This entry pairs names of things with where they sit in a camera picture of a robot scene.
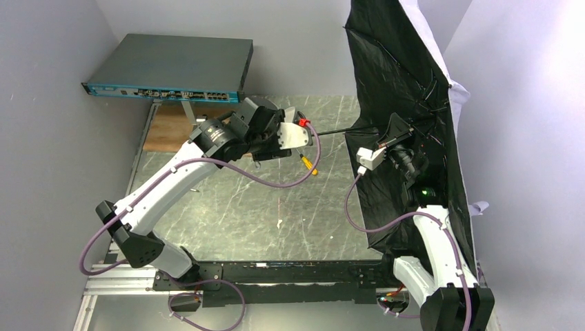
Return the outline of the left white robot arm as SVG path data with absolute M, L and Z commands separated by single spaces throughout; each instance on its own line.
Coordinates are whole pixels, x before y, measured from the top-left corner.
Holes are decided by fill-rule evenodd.
M 265 99 L 245 98 L 237 110 L 196 125 L 177 153 L 155 175 L 128 196 L 103 201 L 96 213 L 133 268 L 151 265 L 168 276 L 195 281 L 200 266 L 187 249 L 155 233 L 162 216 L 199 182 L 222 168 L 253 181 L 280 188 L 234 166 L 252 155 L 254 161 L 289 157 L 294 148 L 312 145 L 310 124 L 294 108 L 278 109 Z

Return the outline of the yellow-handled screwdriver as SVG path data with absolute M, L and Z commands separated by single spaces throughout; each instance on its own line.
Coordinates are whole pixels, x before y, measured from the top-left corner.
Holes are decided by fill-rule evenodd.
M 307 169 L 312 169 L 313 168 L 313 163 L 304 155 L 304 154 L 300 154 L 299 155 L 301 162 L 305 165 L 305 167 Z M 313 176 L 317 176 L 318 175 L 318 170 L 317 169 L 313 169 L 311 172 L 311 175 Z

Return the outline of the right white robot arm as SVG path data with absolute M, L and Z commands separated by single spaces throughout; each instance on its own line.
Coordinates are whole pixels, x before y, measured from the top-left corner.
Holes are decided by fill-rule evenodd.
M 387 160 L 401 173 L 401 199 L 412 209 L 430 264 L 396 257 L 393 273 L 419 305 L 423 330 L 487 330 L 495 298 L 465 261 L 448 210 L 446 157 L 398 114 L 390 116 L 379 141 Z

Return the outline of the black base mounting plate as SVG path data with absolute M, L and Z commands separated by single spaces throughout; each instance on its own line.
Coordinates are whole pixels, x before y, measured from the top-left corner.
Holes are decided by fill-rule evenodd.
M 377 260 L 336 261 L 202 261 L 204 281 L 172 282 L 158 271 L 156 292 L 196 290 L 205 308 L 261 303 L 319 303 L 349 301 L 372 304 L 378 294 L 399 286 Z

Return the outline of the lilac folding umbrella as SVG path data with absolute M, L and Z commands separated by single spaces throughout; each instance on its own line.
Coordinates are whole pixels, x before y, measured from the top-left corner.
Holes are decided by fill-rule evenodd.
M 433 33 L 416 1 L 353 1 L 345 25 L 360 113 L 345 136 L 356 172 L 359 148 L 375 148 L 392 113 L 432 142 L 446 157 L 448 210 L 465 261 L 476 264 L 473 228 L 457 146 L 457 122 L 468 91 L 453 81 Z M 401 199 L 401 173 L 384 161 L 357 183 L 369 229 L 370 248 L 394 256 L 413 255 L 429 266 L 424 244 L 411 220 L 389 228 L 410 212 Z

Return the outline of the blue-fronted network switch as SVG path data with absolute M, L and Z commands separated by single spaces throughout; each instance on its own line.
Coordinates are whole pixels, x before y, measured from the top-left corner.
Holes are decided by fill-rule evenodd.
M 251 39 L 127 34 L 82 86 L 100 97 L 239 103 Z

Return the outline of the metal switch stand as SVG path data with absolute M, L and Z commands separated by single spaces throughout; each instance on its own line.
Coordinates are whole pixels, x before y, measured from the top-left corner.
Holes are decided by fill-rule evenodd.
M 206 115 L 197 114 L 191 102 L 181 101 L 181 106 L 184 109 L 187 119 L 192 126 L 194 127 L 199 126 L 207 119 Z

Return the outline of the wooden base board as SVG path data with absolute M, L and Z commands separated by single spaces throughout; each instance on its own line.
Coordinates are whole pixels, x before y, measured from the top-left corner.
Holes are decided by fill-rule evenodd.
M 164 103 L 158 107 L 143 144 L 148 152 L 177 152 L 195 129 L 183 106 Z

